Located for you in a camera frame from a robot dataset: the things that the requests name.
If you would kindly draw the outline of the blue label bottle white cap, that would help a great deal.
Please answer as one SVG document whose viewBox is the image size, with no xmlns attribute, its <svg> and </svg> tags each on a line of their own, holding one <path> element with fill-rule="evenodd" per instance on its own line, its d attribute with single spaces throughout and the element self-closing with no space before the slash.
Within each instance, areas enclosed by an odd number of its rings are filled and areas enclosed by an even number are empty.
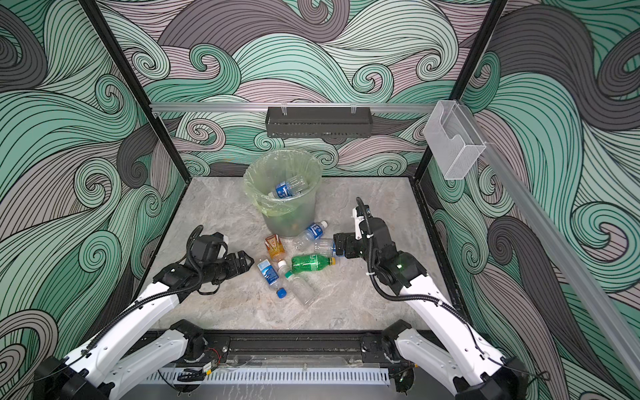
<svg viewBox="0 0 640 400">
<path fill-rule="evenodd" d="M 330 238 L 320 238 L 315 241 L 313 250 L 317 254 L 325 257 L 333 257 L 335 255 L 335 243 Z"/>
</svg>

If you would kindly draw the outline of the blue label bottle front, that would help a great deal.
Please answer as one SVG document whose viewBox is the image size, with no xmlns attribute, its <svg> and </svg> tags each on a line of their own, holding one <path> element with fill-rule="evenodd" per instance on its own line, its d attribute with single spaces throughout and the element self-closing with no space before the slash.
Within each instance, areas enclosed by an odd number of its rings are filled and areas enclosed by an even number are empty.
<svg viewBox="0 0 640 400">
<path fill-rule="evenodd" d="M 308 188 L 308 181 L 301 175 L 293 176 L 277 184 L 268 195 L 274 199 L 294 198 Z"/>
</svg>

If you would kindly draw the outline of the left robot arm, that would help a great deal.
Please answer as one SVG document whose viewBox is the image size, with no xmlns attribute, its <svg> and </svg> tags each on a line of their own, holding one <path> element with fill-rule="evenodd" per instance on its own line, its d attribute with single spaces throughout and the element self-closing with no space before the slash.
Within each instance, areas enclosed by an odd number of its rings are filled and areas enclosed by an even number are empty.
<svg viewBox="0 0 640 400">
<path fill-rule="evenodd" d="M 187 320 L 173 324 L 140 349 L 135 345 L 148 330 L 202 286 L 215 288 L 244 274 L 255 264 L 245 251 L 230 253 L 221 233 L 189 235 L 184 257 L 164 267 L 125 310 L 64 358 L 47 358 L 36 369 L 31 394 L 35 399 L 120 399 L 152 373 L 173 362 L 205 365 L 189 373 L 204 378 L 220 358 L 207 359 L 202 328 Z"/>
</svg>

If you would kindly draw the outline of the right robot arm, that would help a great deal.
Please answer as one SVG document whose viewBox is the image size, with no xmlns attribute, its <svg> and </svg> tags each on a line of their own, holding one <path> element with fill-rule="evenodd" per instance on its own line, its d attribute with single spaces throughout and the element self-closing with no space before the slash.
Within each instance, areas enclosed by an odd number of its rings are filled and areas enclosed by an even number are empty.
<svg viewBox="0 0 640 400">
<path fill-rule="evenodd" d="M 487 342 L 439 291 L 426 268 L 399 251 L 381 218 L 357 217 L 352 233 L 333 236 L 335 251 L 361 258 L 374 290 L 388 301 L 407 303 L 438 338 L 431 343 L 405 321 L 386 331 L 386 355 L 406 360 L 435 378 L 456 399 L 524 399 L 528 373 Z"/>
</svg>

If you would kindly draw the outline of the blue label bottle near bin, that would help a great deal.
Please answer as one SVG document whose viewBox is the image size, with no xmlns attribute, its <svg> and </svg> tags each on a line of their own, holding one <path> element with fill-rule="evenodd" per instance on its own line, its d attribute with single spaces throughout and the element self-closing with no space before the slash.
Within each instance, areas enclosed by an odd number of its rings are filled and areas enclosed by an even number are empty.
<svg viewBox="0 0 640 400">
<path fill-rule="evenodd" d="M 324 236 L 327 227 L 327 221 L 312 223 L 295 238 L 293 241 L 294 248 L 298 251 L 302 251 L 310 247 L 317 239 Z"/>
</svg>

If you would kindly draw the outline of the grey bin with green liner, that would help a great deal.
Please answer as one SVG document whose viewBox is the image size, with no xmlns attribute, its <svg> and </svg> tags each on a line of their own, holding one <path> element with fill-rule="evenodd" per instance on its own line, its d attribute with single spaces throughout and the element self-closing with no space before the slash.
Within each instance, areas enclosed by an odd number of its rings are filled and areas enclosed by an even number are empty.
<svg viewBox="0 0 640 400">
<path fill-rule="evenodd" d="M 315 221 L 323 165 L 311 153 L 274 150 L 249 165 L 244 191 L 271 233 L 292 238 Z"/>
</svg>

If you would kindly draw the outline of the green soda bottle centre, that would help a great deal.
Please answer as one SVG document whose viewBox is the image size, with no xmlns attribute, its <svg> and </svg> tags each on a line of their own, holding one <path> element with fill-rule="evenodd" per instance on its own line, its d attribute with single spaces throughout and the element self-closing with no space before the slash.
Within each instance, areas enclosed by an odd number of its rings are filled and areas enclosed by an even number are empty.
<svg viewBox="0 0 640 400">
<path fill-rule="evenodd" d="M 290 270 L 285 273 L 286 279 L 298 273 L 321 271 L 328 266 L 335 265 L 336 258 L 314 253 L 294 256 L 291 262 Z"/>
</svg>

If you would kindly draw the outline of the clear empty bottle white cap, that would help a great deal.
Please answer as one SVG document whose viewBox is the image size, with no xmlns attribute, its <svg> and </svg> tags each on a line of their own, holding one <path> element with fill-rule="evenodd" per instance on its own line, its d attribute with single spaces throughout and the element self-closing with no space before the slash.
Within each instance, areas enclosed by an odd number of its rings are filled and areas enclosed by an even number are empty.
<svg viewBox="0 0 640 400">
<path fill-rule="evenodd" d="M 284 276 L 288 291 L 303 306 L 309 306 L 314 302 L 317 296 L 315 289 L 304 278 L 293 273 L 285 260 L 278 262 L 278 271 Z"/>
</svg>

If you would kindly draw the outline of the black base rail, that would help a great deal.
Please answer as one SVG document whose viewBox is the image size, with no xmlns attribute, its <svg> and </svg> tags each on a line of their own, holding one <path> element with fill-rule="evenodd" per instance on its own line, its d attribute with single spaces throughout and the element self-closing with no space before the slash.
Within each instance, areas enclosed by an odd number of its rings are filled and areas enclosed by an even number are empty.
<svg viewBox="0 0 640 400">
<path fill-rule="evenodd" d="M 392 344 L 391 330 L 205 330 L 176 360 L 180 366 L 226 365 L 262 359 L 337 357 L 345 363 L 391 365 L 406 362 Z"/>
</svg>

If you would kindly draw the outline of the clear plastic wall holder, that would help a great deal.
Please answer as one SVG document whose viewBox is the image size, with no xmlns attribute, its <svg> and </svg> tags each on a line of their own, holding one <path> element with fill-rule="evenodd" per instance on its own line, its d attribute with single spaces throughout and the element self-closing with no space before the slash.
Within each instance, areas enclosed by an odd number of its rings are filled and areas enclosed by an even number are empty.
<svg viewBox="0 0 640 400">
<path fill-rule="evenodd" d="M 456 100 L 436 103 L 423 136 L 448 181 L 464 180 L 486 148 L 473 113 Z"/>
</svg>

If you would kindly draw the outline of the black wall tray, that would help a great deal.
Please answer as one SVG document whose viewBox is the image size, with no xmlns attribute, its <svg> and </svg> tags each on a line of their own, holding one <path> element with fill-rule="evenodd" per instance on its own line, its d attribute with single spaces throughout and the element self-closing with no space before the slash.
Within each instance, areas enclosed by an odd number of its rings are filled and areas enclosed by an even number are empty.
<svg viewBox="0 0 640 400">
<path fill-rule="evenodd" d="M 369 108 L 269 108 L 265 124 L 270 138 L 367 138 L 373 115 Z"/>
</svg>

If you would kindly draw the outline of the aluminium rail back wall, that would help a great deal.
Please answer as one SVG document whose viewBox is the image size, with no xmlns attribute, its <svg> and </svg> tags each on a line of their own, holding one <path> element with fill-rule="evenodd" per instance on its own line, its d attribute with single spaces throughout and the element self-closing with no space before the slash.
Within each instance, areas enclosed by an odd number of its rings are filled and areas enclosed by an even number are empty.
<svg viewBox="0 0 640 400">
<path fill-rule="evenodd" d="M 234 103 L 234 102 L 158 102 L 150 103 L 153 113 L 266 113 L 269 108 L 369 108 L 372 113 L 431 113 L 436 103 Z"/>
</svg>

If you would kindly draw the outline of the aluminium rail right wall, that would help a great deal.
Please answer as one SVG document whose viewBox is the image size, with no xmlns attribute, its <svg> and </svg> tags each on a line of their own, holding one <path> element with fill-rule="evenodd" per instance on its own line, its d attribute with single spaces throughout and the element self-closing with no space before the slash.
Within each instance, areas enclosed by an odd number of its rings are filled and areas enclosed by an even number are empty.
<svg viewBox="0 0 640 400">
<path fill-rule="evenodd" d="M 498 117 L 472 111 L 460 103 L 464 120 L 485 146 L 483 156 L 495 171 L 504 189 L 536 234 L 551 261 L 573 287 L 583 306 L 608 340 L 620 362 L 636 384 L 639 384 L 639 339 L 610 296 L 593 278 L 588 266 L 553 220 L 536 200 L 533 173 L 526 149 L 518 142 L 506 123 Z"/>
</svg>

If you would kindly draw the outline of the black frame post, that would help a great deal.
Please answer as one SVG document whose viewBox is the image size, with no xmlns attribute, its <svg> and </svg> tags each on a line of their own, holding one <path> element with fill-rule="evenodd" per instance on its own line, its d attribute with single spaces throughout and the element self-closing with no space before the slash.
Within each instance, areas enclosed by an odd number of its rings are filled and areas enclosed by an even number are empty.
<svg viewBox="0 0 640 400">
<path fill-rule="evenodd" d="M 163 145 L 164 149 L 168 152 L 168 156 L 173 162 L 173 165 L 177 168 L 183 181 L 190 183 L 192 176 L 187 170 L 178 150 L 173 144 L 173 140 L 166 129 L 164 122 L 161 118 L 155 116 L 151 110 L 151 101 L 148 95 L 145 93 L 142 85 L 138 81 L 133 68 L 126 60 L 126 56 L 118 44 L 112 30 L 108 26 L 108 23 L 100 11 L 96 1 L 79 0 L 78 1 L 83 11 L 85 12 L 88 20 L 93 25 L 94 30 L 114 61 L 118 71 L 123 75 L 124 81 L 128 88 L 131 90 L 134 99 L 138 106 L 143 110 L 145 118 L 148 120 L 153 131 L 155 132 L 158 140 Z"/>
<path fill-rule="evenodd" d="M 480 30 L 477 32 L 475 39 L 472 41 L 467 60 L 465 61 L 462 71 L 458 76 L 449 99 L 447 100 L 456 100 L 459 103 L 463 104 L 462 97 L 465 93 L 465 90 L 470 84 L 471 78 L 474 75 L 477 67 L 480 65 L 481 58 L 483 57 L 487 46 L 489 45 L 489 42 L 507 4 L 508 3 L 506 1 L 492 1 L 490 3 L 488 11 L 481 24 Z M 425 179 L 428 165 L 433 160 L 436 162 L 436 159 L 433 156 L 430 147 L 428 146 L 414 175 L 416 181 L 420 182 Z"/>
</svg>

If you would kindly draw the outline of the black frame post right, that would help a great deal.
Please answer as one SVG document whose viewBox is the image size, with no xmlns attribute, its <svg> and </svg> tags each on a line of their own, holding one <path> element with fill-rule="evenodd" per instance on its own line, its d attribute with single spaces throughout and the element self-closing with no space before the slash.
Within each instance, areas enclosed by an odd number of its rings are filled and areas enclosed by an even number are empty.
<svg viewBox="0 0 640 400">
<path fill-rule="evenodd" d="M 477 32 L 475 39 L 472 41 L 467 60 L 465 61 L 462 71 L 458 76 L 449 99 L 447 100 L 456 100 L 459 103 L 463 104 L 462 97 L 465 93 L 465 90 L 470 84 L 471 78 L 474 75 L 477 67 L 480 65 L 481 58 L 483 57 L 487 46 L 489 45 L 489 42 L 507 4 L 508 3 L 506 1 L 492 1 L 490 3 L 488 11 L 481 24 L 480 30 Z M 436 159 L 433 156 L 430 147 L 428 146 L 414 175 L 416 181 L 420 182 L 425 179 L 428 165 L 433 160 L 436 162 Z"/>
</svg>

